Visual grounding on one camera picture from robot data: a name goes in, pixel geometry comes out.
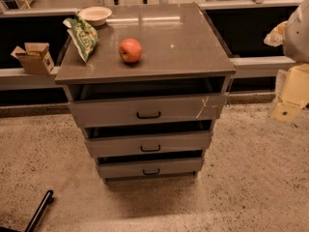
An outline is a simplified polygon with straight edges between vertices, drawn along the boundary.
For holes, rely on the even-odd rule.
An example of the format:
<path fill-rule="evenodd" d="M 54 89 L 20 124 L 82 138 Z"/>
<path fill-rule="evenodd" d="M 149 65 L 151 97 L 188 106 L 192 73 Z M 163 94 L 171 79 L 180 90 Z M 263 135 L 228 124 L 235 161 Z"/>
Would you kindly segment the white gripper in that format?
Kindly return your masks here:
<path fill-rule="evenodd" d="M 264 43 L 273 47 L 282 45 L 287 22 L 276 25 L 264 38 Z M 280 70 L 276 77 L 278 102 L 270 112 L 270 118 L 279 122 L 291 122 L 309 103 L 309 64 Z"/>

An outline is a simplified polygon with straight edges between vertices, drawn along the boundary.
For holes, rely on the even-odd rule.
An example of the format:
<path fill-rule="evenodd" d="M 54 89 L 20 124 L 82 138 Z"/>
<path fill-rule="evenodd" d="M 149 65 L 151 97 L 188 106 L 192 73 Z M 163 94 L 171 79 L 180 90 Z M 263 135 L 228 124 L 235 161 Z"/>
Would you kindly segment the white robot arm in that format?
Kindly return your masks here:
<path fill-rule="evenodd" d="M 291 122 L 309 103 L 309 0 L 303 0 L 287 21 L 275 26 L 264 43 L 282 45 L 284 55 L 295 61 L 286 72 L 278 72 L 270 113 L 271 119 Z"/>

